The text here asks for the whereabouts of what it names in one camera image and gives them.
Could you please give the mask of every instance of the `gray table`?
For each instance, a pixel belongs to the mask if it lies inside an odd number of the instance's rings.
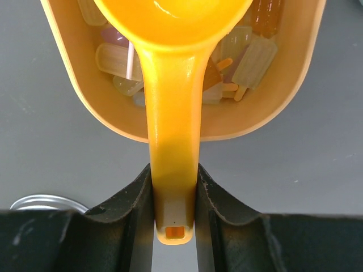
[[[51,193],[92,207],[148,163],[146,144],[108,130],[69,82],[39,0],[0,4],[0,208]],[[363,7],[328,0],[310,70],[263,128],[201,145],[226,190],[270,213],[363,214]],[[154,245],[154,271],[196,271],[195,241]]]

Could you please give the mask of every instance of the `metal lid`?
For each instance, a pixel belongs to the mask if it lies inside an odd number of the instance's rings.
[[[84,214],[88,208],[72,199],[51,194],[32,194],[15,201],[10,210],[77,210]]]

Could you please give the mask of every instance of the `yellow spoon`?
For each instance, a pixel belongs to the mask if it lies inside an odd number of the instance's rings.
[[[205,68],[251,2],[95,0],[140,58],[155,222],[164,244],[184,244],[192,237]]]

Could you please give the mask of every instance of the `scoop handle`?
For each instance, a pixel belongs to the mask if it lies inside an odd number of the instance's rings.
[[[154,52],[140,57],[157,236],[164,244],[192,238],[203,77],[213,44],[195,52]]]

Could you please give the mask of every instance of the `popsicle stick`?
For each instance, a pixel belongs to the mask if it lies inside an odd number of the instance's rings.
[[[134,45],[132,42],[129,42],[129,50],[127,54],[127,68],[126,68],[126,78],[132,79],[132,69],[134,65]]]
[[[222,87],[222,91],[236,91],[238,90],[238,84],[235,83],[224,83]]]
[[[222,97],[223,98],[234,98],[235,93],[236,92],[234,92],[234,91],[225,91],[222,93]]]
[[[218,71],[222,71],[224,68],[227,68],[228,66],[230,66],[233,62],[232,58],[226,58],[223,61],[217,63],[217,69]]]
[[[235,92],[234,100],[239,102],[242,99],[243,95],[246,93],[246,91],[247,91],[247,87],[243,87],[240,85],[238,87],[238,90]]]

